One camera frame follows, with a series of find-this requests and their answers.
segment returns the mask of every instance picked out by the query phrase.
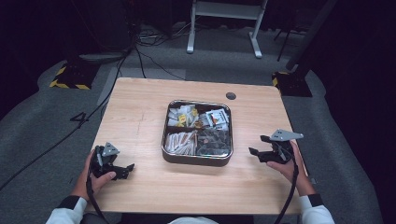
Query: white stand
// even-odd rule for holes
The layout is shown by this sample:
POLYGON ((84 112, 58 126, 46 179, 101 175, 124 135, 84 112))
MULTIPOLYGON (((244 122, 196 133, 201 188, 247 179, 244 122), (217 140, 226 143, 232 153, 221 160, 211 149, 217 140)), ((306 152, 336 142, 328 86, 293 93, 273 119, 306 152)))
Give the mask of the white stand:
POLYGON ((189 43, 187 44, 187 52, 194 52, 195 16, 212 16, 256 21, 254 32, 249 32, 248 37, 256 58, 261 58, 262 52, 260 51, 256 37, 260 29, 260 24, 262 23, 262 16, 264 15, 266 5, 267 0, 263 0, 261 6, 244 6, 224 3, 199 2, 197 0, 193 0, 191 9, 191 29, 189 43))

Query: metal stand leg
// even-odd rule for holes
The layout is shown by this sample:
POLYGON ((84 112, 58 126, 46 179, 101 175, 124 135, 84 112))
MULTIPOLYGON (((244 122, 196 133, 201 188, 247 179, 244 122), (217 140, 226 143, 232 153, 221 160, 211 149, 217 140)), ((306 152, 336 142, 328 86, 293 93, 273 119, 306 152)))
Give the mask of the metal stand leg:
POLYGON ((195 41, 195 10, 196 10, 196 3, 197 1, 194 0, 192 2, 192 9, 191 9, 191 28, 190 28, 190 35, 189 35, 189 43, 187 44, 187 53, 194 52, 194 41, 195 41))
POLYGON ((267 5, 267 0, 262 1, 262 9, 260 10, 260 14, 258 19, 256 20, 256 25, 254 26, 254 32, 249 32, 248 36, 250 38, 251 46, 253 47, 254 54, 256 58, 262 57, 262 51, 260 50, 259 44, 257 43, 257 33, 259 32, 260 25, 262 24, 262 16, 264 15, 265 6, 267 5))

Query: wooden table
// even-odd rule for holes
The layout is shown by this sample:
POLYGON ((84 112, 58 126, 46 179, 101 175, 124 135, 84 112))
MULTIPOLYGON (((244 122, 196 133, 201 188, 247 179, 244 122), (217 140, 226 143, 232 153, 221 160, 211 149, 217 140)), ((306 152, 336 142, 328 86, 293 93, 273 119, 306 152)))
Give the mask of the wooden table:
MULTIPOLYGON (((97 202, 108 212, 278 214, 291 184, 248 150, 272 150, 260 135, 271 135, 278 128, 291 131, 275 87, 121 77, 93 146, 110 142, 120 150, 114 164, 135 163, 135 168, 128 179, 107 184, 97 202), (227 92, 235 93, 236 99, 227 99, 227 92), (163 159, 166 110, 171 101, 180 99, 230 107, 234 152, 227 165, 163 159)), ((295 193, 287 214, 300 213, 297 197, 295 193)))

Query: person's arm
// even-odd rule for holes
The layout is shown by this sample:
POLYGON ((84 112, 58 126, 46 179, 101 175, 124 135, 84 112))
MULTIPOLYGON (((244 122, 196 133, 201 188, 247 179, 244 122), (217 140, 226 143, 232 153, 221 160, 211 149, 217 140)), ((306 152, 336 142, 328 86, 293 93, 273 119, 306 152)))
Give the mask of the person's arm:
MULTIPOLYGON (((93 152, 94 150, 91 151, 87 160, 85 160, 84 169, 79 175, 74 189, 70 195, 67 196, 61 202, 61 204, 52 211, 47 224, 78 224, 82 220, 85 207, 87 206, 87 201, 90 199, 87 194, 86 182, 93 152)), ((102 186, 104 186, 115 176, 115 172, 109 172, 100 176, 99 178, 91 175, 93 193, 98 193, 102 186)))
MULTIPOLYGON (((296 188, 300 195, 300 203, 302 206, 303 224, 333 224, 332 214, 323 205, 320 195, 317 194, 308 176, 305 174, 303 159, 297 145, 291 142, 293 153, 298 165, 299 174, 297 176, 296 188)), ((290 182, 293 179, 294 164, 288 161, 286 164, 280 164, 274 161, 268 161, 267 165, 285 176, 290 182)))

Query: black wristband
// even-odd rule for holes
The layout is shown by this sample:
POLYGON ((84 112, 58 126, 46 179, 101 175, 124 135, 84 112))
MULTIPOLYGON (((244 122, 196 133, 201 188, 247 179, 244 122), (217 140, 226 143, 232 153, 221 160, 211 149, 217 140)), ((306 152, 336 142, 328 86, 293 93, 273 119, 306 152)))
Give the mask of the black wristband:
POLYGON ((309 202, 311 202, 312 207, 323 205, 320 194, 310 194, 308 195, 309 202))
POLYGON ((56 208, 68 208, 74 210, 79 198, 80 197, 76 195, 69 195, 65 199, 63 199, 61 204, 59 204, 59 206, 56 208))

